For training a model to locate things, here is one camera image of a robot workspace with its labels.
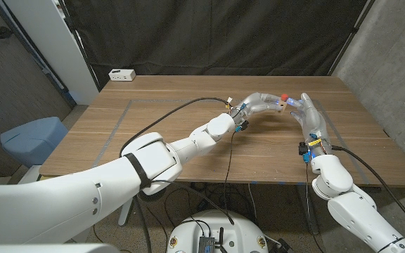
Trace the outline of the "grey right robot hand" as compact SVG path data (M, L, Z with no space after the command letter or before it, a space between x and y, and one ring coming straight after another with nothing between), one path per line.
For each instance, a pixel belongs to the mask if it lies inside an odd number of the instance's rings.
M331 155L333 151L326 121L316 109L309 95L302 93L300 99L289 98L287 104L296 108L296 111L292 111L290 114L302 127L304 142L310 150L311 156L315 158L319 155Z

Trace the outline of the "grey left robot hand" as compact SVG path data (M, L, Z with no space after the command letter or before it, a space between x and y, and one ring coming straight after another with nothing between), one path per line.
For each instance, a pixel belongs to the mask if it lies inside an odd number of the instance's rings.
M259 92L252 93L237 106L231 108L230 116L234 120L235 131L244 130L251 115L266 110L281 112L285 110L286 105L287 103L280 96Z

